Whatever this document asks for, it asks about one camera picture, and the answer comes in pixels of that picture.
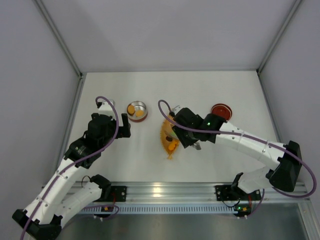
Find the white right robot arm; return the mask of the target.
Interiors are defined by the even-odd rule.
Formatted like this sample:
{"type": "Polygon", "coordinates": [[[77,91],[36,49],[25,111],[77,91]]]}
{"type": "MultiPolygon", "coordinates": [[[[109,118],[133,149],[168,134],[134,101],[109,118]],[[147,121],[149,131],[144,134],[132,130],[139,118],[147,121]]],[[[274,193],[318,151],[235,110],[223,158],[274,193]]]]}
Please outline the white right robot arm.
{"type": "Polygon", "coordinates": [[[246,194],[270,187],[287,193],[294,191],[302,167],[297,160],[301,158],[298,143],[258,139],[219,115],[209,113],[202,118],[187,107],[176,111],[173,120],[177,124],[172,126],[172,130],[184,148],[198,141],[211,142],[230,147],[264,165],[263,168],[237,174],[232,188],[246,194]]]}

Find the large round dotted biscuit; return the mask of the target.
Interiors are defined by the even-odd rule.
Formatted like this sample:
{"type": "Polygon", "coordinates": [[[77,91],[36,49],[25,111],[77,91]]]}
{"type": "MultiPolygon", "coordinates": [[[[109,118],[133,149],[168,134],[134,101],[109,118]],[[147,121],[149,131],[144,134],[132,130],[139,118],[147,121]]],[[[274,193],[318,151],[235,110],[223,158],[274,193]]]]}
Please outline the large round dotted biscuit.
{"type": "Polygon", "coordinates": [[[136,113],[135,113],[135,116],[137,118],[140,118],[142,117],[143,115],[145,114],[145,112],[143,110],[138,110],[136,113]]]}

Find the stainless steel tongs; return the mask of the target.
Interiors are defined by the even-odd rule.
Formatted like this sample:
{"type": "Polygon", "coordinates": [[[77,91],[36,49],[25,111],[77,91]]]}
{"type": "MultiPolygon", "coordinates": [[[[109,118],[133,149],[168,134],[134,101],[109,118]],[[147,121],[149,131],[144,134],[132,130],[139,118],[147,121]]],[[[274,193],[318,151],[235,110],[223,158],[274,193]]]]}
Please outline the stainless steel tongs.
{"type": "Polygon", "coordinates": [[[192,147],[195,148],[197,151],[199,151],[199,150],[202,149],[202,148],[201,148],[201,145],[200,145],[198,142],[194,143],[194,144],[192,145],[192,147]]]}

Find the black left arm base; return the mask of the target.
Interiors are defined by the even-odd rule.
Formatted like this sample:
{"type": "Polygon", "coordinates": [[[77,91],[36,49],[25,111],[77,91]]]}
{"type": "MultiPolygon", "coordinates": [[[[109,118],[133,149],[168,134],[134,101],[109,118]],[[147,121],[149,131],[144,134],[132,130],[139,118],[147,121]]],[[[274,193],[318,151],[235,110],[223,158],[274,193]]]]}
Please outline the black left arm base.
{"type": "Polygon", "coordinates": [[[116,185],[110,186],[107,190],[103,190],[98,202],[123,203],[127,199],[127,186],[116,185]]]}

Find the boat-shaped woven basket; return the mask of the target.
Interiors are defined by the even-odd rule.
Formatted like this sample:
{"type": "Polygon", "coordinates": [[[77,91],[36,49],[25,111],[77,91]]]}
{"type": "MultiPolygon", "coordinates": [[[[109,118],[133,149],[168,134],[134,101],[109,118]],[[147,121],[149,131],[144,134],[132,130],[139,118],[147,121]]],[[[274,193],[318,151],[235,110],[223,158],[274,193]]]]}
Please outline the boat-shaped woven basket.
{"type": "Polygon", "coordinates": [[[165,118],[163,123],[162,123],[162,125],[161,125],[161,129],[160,129],[161,145],[162,145],[164,151],[167,154],[167,159],[168,160],[172,160],[173,159],[173,156],[174,156],[175,152],[178,150],[178,148],[180,146],[180,141],[178,140],[178,138],[176,137],[175,133],[173,132],[172,126],[173,126],[173,124],[165,118]],[[168,150],[168,145],[172,141],[178,142],[178,146],[176,147],[176,149],[174,151],[169,151],[168,150]]]}

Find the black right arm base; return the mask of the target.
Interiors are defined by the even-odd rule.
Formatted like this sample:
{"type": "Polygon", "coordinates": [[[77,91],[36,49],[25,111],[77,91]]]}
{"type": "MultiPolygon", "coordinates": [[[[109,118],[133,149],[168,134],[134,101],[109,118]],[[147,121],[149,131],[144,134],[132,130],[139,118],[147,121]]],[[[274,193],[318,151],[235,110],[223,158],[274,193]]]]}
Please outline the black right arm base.
{"type": "Polygon", "coordinates": [[[232,188],[230,184],[216,185],[215,187],[216,199],[219,202],[226,201],[260,201],[262,194],[259,190],[252,193],[245,193],[240,188],[232,188]]]}

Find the red round lid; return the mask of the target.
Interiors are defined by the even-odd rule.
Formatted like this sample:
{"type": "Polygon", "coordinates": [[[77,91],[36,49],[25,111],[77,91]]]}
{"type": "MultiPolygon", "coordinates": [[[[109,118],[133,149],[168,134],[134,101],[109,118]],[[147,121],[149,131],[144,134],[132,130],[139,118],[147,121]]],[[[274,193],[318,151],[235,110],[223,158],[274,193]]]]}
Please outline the red round lid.
{"type": "Polygon", "coordinates": [[[210,112],[226,119],[227,121],[229,121],[233,116],[232,109],[224,103],[217,103],[213,105],[210,112]]]}

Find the orange fish-shaped cookie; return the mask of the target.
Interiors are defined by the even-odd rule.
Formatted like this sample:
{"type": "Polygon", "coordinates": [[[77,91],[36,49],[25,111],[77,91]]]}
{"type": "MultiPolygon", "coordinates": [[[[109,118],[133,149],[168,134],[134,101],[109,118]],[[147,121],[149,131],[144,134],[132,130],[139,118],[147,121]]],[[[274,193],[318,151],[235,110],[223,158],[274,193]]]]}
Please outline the orange fish-shaped cookie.
{"type": "Polygon", "coordinates": [[[169,143],[167,148],[169,151],[174,151],[178,145],[179,143],[177,141],[172,141],[169,143]]]}

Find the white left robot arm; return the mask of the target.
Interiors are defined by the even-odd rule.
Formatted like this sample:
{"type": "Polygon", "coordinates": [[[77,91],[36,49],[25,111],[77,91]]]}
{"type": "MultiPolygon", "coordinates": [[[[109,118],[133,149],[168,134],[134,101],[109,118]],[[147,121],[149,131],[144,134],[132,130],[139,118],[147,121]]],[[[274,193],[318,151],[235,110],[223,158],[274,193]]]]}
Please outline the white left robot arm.
{"type": "Polygon", "coordinates": [[[115,139],[129,138],[131,125],[126,113],[121,114],[123,125],[117,117],[93,113],[83,135],[72,142],[58,169],[40,194],[24,209],[17,209],[12,219],[36,240],[55,240],[67,222],[87,205],[105,202],[111,198],[112,183],[100,174],[75,194],[67,193],[79,178],[87,175],[102,151],[115,139]]]}

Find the aluminium frame post left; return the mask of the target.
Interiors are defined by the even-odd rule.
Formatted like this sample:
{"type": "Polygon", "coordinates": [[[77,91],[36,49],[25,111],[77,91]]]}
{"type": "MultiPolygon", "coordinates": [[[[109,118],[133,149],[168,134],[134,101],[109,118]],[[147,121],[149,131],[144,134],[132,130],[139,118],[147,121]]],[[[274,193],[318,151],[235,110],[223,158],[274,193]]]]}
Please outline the aluminium frame post left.
{"type": "Polygon", "coordinates": [[[83,73],[81,72],[78,64],[76,63],[71,51],[69,50],[63,36],[61,35],[60,31],[58,30],[53,18],[51,17],[49,11],[47,10],[44,2],[42,0],[33,0],[32,1],[35,7],[38,9],[40,15],[44,19],[47,27],[49,28],[50,32],[53,34],[55,40],[57,41],[60,49],[64,53],[65,57],[67,58],[68,62],[70,63],[73,71],[77,75],[79,79],[82,78],[83,73]]]}

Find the small round sandwich cookie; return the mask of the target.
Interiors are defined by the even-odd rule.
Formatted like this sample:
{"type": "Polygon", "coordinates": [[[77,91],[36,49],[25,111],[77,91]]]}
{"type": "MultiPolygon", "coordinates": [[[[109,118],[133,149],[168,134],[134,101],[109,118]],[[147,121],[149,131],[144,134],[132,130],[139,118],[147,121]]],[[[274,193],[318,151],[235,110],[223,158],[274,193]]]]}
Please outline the small round sandwich cookie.
{"type": "Polygon", "coordinates": [[[135,107],[133,105],[129,105],[127,107],[127,112],[130,114],[130,115],[133,115],[135,113],[135,107]]]}

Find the aluminium mounting rail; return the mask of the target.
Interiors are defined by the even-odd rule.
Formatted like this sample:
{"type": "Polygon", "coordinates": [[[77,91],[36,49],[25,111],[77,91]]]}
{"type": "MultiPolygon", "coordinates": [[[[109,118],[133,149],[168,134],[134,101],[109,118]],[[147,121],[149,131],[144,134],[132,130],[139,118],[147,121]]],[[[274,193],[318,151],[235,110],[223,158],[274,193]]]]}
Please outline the aluminium mounting rail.
{"type": "MultiPolygon", "coordinates": [[[[215,204],[217,200],[216,186],[227,185],[224,182],[113,182],[115,189],[118,186],[126,187],[125,203],[129,204],[215,204]]],[[[63,200],[81,189],[81,182],[77,181],[63,200]]],[[[300,203],[310,201],[311,197],[293,198],[278,193],[272,187],[266,188],[262,203],[300,203]]],[[[304,183],[298,182],[294,192],[288,195],[300,196],[307,193],[304,183]]]]}

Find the steel bowl with red base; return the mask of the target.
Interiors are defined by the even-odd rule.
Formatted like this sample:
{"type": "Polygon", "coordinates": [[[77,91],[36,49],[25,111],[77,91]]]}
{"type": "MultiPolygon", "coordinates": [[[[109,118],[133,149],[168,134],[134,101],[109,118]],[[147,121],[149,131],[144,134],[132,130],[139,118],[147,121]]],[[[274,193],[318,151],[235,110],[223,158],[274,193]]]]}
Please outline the steel bowl with red base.
{"type": "Polygon", "coordinates": [[[147,105],[142,101],[133,101],[126,108],[128,118],[135,123],[144,121],[148,116],[147,105]]]}

